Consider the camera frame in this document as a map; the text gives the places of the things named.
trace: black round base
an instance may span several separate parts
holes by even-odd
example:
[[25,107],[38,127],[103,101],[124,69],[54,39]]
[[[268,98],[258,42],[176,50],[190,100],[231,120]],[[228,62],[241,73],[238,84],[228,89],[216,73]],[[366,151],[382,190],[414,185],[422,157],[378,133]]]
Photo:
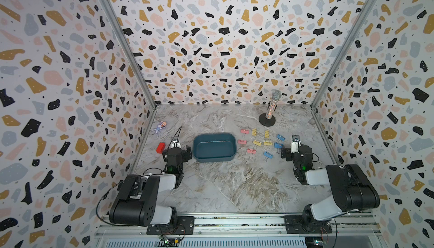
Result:
[[259,116],[259,122],[261,123],[261,125],[274,126],[274,124],[276,123],[276,119],[274,118],[274,116],[271,116],[271,119],[267,119],[265,117],[265,115],[267,115],[267,114],[263,113],[263,114],[261,114],[261,116]]

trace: teal tray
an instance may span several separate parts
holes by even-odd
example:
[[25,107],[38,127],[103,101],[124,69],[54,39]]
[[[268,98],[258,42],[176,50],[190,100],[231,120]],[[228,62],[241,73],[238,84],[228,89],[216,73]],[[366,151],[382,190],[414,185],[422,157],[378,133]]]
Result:
[[194,138],[193,156],[198,162],[230,161],[235,154],[236,142],[231,133],[202,134]]

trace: red block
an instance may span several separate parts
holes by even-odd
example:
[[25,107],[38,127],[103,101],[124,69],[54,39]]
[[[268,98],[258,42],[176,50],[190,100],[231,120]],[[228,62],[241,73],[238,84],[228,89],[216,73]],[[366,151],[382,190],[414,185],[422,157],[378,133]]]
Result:
[[160,144],[157,147],[157,153],[162,154],[165,146],[166,144],[164,142],[160,142]]

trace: terrazzo wallpaper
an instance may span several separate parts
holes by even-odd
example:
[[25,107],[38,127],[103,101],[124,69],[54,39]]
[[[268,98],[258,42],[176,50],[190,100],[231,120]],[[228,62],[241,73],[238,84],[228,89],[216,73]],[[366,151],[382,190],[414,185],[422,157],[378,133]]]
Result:
[[90,247],[149,105],[97,0],[0,0],[0,23],[0,246]]
[[366,0],[110,0],[157,104],[309,104]]
[[434,243],[434,0],[377,0],[328,85],[322,125],[378,191],[389,247]]

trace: metal rail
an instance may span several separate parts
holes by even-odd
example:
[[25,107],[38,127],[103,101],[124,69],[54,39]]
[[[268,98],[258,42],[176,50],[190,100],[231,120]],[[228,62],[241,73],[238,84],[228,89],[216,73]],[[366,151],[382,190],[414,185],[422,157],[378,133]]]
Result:
[[148,139],[149,133],[151,132],[152,124],[154,123],[154,119],[155,119],[156,115],[157,115],[157,109],[155,108],[152,111],[151,116],[149,117],[148,126],[146,127],[146,131],[145,131],[145,133],[143,135],[143,139],[140,142],[140,145],[139,145],[139,147],[137,149],[136,157],[134,158],[134,161],[133,161],[133,164],[132,164],[131,170],[130,170],[130,172],[132,172],[132,173],[134,173],[135,170],[137,169],[138,160],[140,159],[140,156],[142,155],[144,145],[146,143],[146,140]]
[[146,96],[146,101],[151,105],[152,109],[154,110],[156,107],[154,99],[152,98],[152,94],[149,91],[148,85],[143,78],[142,72],[138,68],[137,61],[135,60],[133,52],[131,51],[130,45],[128,45],[127,39],[124,35],[124,31],[118,23],[117,16],[115,11],[113,10],[113,7],[111,6],[109,0],[99,0],[99,2],[101,4],[101,9],[103,9],[103,11],[107,15],[107,19],[116,37],[118,38],[121,48],[125,52],[125,56],[127,57],[127,60],[133,69],[133,73],[135,74],[137,81],[142,88],[143,94]]
[[344,40],[344,43],[342,44],[341,50],[338,52],[338,55],[336,56],[335,60],[332,63],[332,66],[328,70],[327,74],[324,77],[323,82],[321,83],[321,86],[318,89],[318,92],[315,95],[315,98],[312,101],[312,108],[316,108],[322,98],[323,93],[327,89],[328,83],[333,79],[333,76],[335,75],[336,71],[339,68],[339,65],[341,64],[342,60],[344,59],[345,55],[347,54],[348,50],[350,49],[351,45],[353,44],[355,37],[359,33],[361,27],[363,26],[366,18],[368,17],[369,13],[371,12],[372,8],[375,5],[375,2],[377,0],[366,0],[365,5],[361,9],[361,12],[359,16],[357,17],[356,22],[354,23],[354,26],[350,29],[350,32],[348,33],[348,36]]
[[[301,215],[301,213],[182,213],[179,216],[194,216],[193,235],[188,238],[209,237],[282,237],[285,232],[285,215]],[[335,218],[339,235],[380,235],[380,230],[370,212],[353,212],[350,215]],[[116,227],[101,224],[96,232],[96,238],[155,238],[146,235],[146,227],[130,226]],[[320,236],[309,232],[296,234],[303,237]]]
[[327,149],[327,152],[330,155],[330,158],[332,158],[333,164],[335,164],[335,165],[339,164],[340,163],[339,158],[338,158],[337,154],[335,153],[334,148],[332,146],[332,143],[328,139],[327,134],[325,133],[325,130],[321,126],[321,121],[319,120],[318,114],[313,110],[313,108],[312,108],[311,112],[312,112],[312,117],[315,120],[316,127],[318,128],[319,134],[320,134],[321,138],[323,139],[323,142],[324,142],[324,145]]

